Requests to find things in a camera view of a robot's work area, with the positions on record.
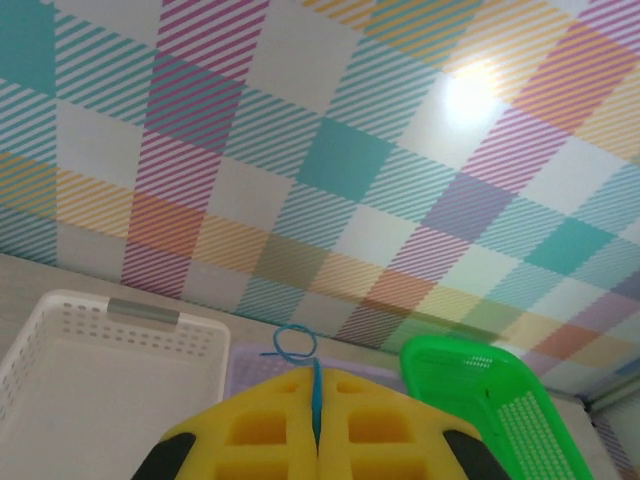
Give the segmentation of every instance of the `blue string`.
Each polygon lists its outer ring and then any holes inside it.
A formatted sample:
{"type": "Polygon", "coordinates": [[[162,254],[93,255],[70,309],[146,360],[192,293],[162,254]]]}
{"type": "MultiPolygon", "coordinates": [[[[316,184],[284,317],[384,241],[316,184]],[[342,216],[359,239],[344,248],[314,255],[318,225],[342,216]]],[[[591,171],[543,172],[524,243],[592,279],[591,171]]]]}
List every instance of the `blue string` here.
{"type": "Polygon", "coordinates": [[[313,389],[311,392],[311,426],[313,428],[313,436],[316,440],[316,448],[320,444],[320,431],[322,430],[322,366],[320,361],[315,357],[318,348],[318,340],[316,334],[304,325],[297,323],[289,323],[278,328],[273,332],[273,346],[275,352],[261,353],[261,356],[280,355],[287,362],[298,366],[313,366],[313,389]],[[313,346],[308,353],[287,352],[280,346],[280,334],[285,330],[296,330],[306,333],[311,337],[313,346]]]}

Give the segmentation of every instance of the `checkered pattern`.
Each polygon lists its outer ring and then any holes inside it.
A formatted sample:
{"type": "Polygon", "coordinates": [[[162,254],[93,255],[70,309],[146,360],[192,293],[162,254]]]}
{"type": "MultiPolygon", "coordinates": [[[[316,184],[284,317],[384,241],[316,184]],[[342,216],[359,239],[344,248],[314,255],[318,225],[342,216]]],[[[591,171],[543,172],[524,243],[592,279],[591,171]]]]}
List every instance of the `checkered pattern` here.
{"type": "Polygon", "coordinates": [[[569,393],[640,369],[637,2],[103,3],[3,2],[0,251],[569,393]]]}

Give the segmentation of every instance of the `striped pattern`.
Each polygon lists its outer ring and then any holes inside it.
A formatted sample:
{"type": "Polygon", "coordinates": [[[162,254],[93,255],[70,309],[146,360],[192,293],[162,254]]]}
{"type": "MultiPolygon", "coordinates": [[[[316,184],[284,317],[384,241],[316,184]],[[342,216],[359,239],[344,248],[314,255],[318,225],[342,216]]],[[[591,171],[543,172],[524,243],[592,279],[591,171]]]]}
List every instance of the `striped pattern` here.
{"type": "Polygon", "coordinates": [[[433,282],[406,273],[385,270],[371,290],[366,302],[374,303],[379,310],[409,315],[434,287],[433,282]]]}
{"type": "Polygon", "coordinates": [[[304,290],[253,277],[238,304],[236,313],[249,318],[287,323],[302,301],[304,290]]]}
{"type": "Polygon", "coordinates": [[[640,246],[614,238],[571,276],[608,290],[636,270],[640,270],[640,246]]]}
{"type": "Polygon", "coordinates": [[[0,155],[0,207],[54,218],[56,167],[11,153],[0,155]]]}
{"type": "Polygon", "coordinates": [[[363,203],[420,222],[454,176],[453,169],[396,147],[369,187],[363,203]]]}
{"type": "Polygon", "coordinates": [[[447,333],[447,329],[433,325],[431,323],[417,320],[415,318],[406,318],[400,326],[386,339],[380,346],[380,350],[387,352],[398,352],[402,350],[404,344],[419,335],[443,335],[447,333]]]}
{"type": "Polygon", "coordinates": [[[330,249],[355,209],[355,202],[296,183],[282,207],[273,233],[330,249]]]}
{"type": "Polygon", "coordinates": [[[203,219],[204,212],[200,210],[136,192],[127,239],[131,244],[190,257],[203,219]]]}
{"type": "Polygon", "coordinates": [[[129,287],[180,298],[191,258],[127,242],[120,281],[129,287]]]}
{"type": "Polygon", "coordinates": [[[236,110],[227,157],[294,177],[320,127],[320,117],[257,90],[247,89],[236,110]]]}
{"type": "Polygon", "coordinates": [[[572,134],[638,60],[631,50],[575,23],[512,105],[572,134]]]}
{"type": "Polygon", "coordinates": [[[575,135],[640,164],[640,65],[627,75],[575,135]]]}
{"type": "Polygon", "coordinates": [[[575,217],[610,232],[620,232],[640,217],[640,168],[626,165],[575,213],[575,217]]]}
{"type": "Polygon", "coordinates": [[[403,316],[360,305],[342,326],[336,339],[380,348],[403,320],[403,316]]]}
{"type": "Polygon", "coordinates": [[[218,153],[145,131],[136,191],[204,210],[220,160],[218,153]]]}
{"type": "Polygon", "coordinates": [[[353,257],[330,253],[315,276],[309,291],[359,303],[384,269],[353,257]]]}
{"type": "Polygon", "coordinates": [[[477,244],[523,259],[563,221],[560,213],[517,196],[478,238],[477,244]]]}
{"type": "Polygon", "coordinates": [[[361,40],[326,115],[383,140],[396,140],[436,72],[376,41],[361,40]]]}
{"type": "Polygon", "coordinates": [[[527,309],[550,292],[562,278],[562,275],[544,268],[521,263],[487,294],[487,298],[527,309]]]}
{"type": "Polygon", "coordinates": [[[607,331],[640,311],[640,302],[607,292],[575,315],[570,323],[597,332],[607,331]]]}
{"type": "Polygon", "coordinates": [[[423,225],[474,242],[513,200],[513,194],[458,173],[423,225]]]}
{"type": "Polygon", "coordinates": [[[242,84],[173,60],[154,69],[151,87],[147,130],[206,150],[224,150],[242,84]]]}
{"type": "Polygon", "coordinates": [[[311,0],[303,4],[362,31],[376,42],[439,68],[482,2],[311,0]]]}
{"type": "Polygon", "coordinates": [[[640,480],[640,468],[635,471],[633,465],[629,461],[629,457],[624,447],[620,444],[618,437],[613,428],[606,419],[605,415],[598,415],[593,419],[593,424],[607,449],[607,452],[613,459],[613,463],[618,469],[623,480],[640,480]]]}
{"type": "Polygon", "coordinates": [[[517,193],[551,159],[568,137],[567,132],[511,108],[473,152],[462,171],[517,193]]]}
{"type": "Polygon", "coordinates": [[[479,297],[452,288],[436,285],[416,307],[412,316],[447,330],[462,320],[480,301],[479,297]]]}
{"type": "Polygon", "coordinates": [[[206,216],[193,259],[237,272],[252,273],[269,233],[225,218],[206,216]]]}
{"type": "Polygon", "coordinates": [[[142,125],[153,68],[170,59],[72,15],[57,12],[55,20],[58,98],[142,125]]]}
{"type": "Polygon", "coordinates": [[[640,4],[635,0],[592,0],[578,17],[623,47],[640,54],[640,4]]]}
{"type": "Polygon", "coordinates": [[[158,49],[236,80],[249,71],[269,0],[165,2],[158,49]]]}
{"type": "Polygon", "coordinates": [[[0,205],[0,252],[55,265],[56,237],[53,219],[0,205]]]}
{"type": "Polygon", "coordinates": [[[469,242],[428,227],[418,227],[389,268],[426,280],[440,280],[464,255],[469,242]]]}
{"type": "Polygon", "coordinates": [[[57,173],[58,221],[117,238],[127,238],[133,192],[84,175],[57,173]]]}
{"type": "Polygon", "coordinates": [[[570,25],[564,12],[544,2],[485,2],[460,38],[444,71],[458,71],[490,59],[499,66],[494,95],[511,102],[570,25]]]}
{"type": "Polygon", "coordinates": [[[0,79],[0,154],[55,162],[55,110],[51,97],[0,79]]]}

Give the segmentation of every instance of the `yellow foam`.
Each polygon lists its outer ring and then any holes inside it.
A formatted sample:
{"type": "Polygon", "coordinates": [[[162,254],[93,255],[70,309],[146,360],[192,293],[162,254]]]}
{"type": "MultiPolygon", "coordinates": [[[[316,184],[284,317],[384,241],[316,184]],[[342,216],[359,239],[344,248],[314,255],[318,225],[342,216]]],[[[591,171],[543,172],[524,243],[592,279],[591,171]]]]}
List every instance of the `yellow foam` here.
{"type": "Polygon", "coordinates": [[[315,480],[311,381],[296,369],[169,430],[196,435],[176,480],[315,480]]]}
{"type": "Polygon", "coordinates": [[[466,480],[442,433],[469,423],[340,370],[324,370],[322,434],[312,371],[299,368],[169,430],[196,436],[176,480],[466,480]]]}
{"type": "Polygon", "coordinates": [[[325,370],[319,480],[466,480],[442,432],[469,423],[340,370],[325,370]]]}

